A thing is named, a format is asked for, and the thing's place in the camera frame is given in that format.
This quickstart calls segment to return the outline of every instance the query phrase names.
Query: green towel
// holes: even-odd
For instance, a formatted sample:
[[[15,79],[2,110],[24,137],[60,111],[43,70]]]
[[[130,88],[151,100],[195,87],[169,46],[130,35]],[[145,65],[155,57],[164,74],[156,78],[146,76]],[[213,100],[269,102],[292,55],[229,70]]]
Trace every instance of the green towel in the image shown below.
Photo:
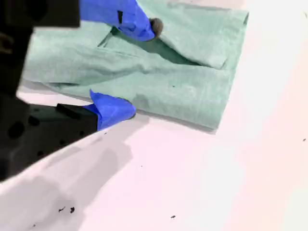
[[[137,42],[108,25],[37,29],[24,78],[90,97],[89,89],[138,109],[217,129],[241,54],[248,13],[139,0],[164,22],[159,40]]]

